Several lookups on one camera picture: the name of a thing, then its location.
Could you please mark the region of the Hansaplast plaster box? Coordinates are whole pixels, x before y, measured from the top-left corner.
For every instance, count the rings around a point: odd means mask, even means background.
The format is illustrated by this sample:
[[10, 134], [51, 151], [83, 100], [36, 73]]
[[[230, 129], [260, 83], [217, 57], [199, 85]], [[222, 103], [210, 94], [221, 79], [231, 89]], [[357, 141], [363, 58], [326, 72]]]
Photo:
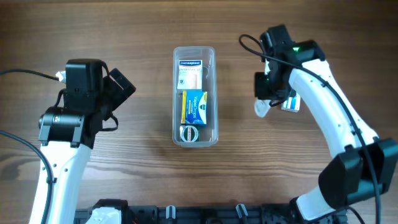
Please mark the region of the Hansaplast plaster box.
[[178, 62], [177, 88], [179, 90], [201, 90], [202, 78], [202, 60], [180, 60]]

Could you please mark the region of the white spray bottle clear cap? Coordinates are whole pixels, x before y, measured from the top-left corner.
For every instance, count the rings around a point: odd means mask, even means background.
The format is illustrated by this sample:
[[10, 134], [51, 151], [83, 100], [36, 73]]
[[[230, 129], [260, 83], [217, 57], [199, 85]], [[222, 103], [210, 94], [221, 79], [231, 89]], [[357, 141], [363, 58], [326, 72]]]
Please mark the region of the white spray bottle clear cap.
[[268, 111], [270, 110], [270, 100], [259, 100], [254, 102], [254, 111], [258, 117], [264, 118]]

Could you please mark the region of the blue yellow VapoDrops box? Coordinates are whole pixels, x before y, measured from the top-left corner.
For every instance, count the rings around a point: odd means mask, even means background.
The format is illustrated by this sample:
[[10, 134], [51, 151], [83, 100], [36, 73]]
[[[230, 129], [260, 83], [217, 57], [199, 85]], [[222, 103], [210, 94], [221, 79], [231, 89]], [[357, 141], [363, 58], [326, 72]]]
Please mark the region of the blue yellow VapoDrops box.
[[206, 91], [185, 90], [182, 92], [182, 124], [207, 125]]

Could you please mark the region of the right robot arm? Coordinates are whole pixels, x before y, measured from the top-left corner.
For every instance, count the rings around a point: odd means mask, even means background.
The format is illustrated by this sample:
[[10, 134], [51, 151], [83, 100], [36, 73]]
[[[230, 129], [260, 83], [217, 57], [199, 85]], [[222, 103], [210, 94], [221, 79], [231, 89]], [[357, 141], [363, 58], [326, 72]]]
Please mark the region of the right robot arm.
[[294, 219], [310, 223], [389, 191], [397, 164], [397, 143], [381, 139], [338, 86], [319, 46], [312, 40], [259, 41], [262, 72], [255, 74], [255, 111], [263, 117], [298, 95], [321, 129], [331, 155], [316, 187], [293, 199]]

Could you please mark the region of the green Zam-Buk box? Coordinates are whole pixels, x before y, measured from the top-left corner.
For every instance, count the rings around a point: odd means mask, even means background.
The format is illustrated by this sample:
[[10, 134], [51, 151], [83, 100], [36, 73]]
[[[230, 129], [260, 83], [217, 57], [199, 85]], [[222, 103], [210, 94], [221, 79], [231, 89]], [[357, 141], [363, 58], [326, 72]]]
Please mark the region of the green Zam-Buk box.
[[182, 142], [196, 142], [199, 139], [199, 130], [192, 125], [180, 127], [180, 140]]

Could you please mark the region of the white Panadol box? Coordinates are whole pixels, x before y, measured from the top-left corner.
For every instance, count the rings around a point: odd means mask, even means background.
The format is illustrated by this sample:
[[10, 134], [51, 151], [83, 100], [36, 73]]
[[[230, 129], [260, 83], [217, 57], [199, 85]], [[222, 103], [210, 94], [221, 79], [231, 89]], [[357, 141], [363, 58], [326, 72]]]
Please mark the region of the white Panadol box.
[[292, 90], [288, 99], [282, 103], [281, 109], [297, 113], [300, 110], [300, 100], [300, 95]]

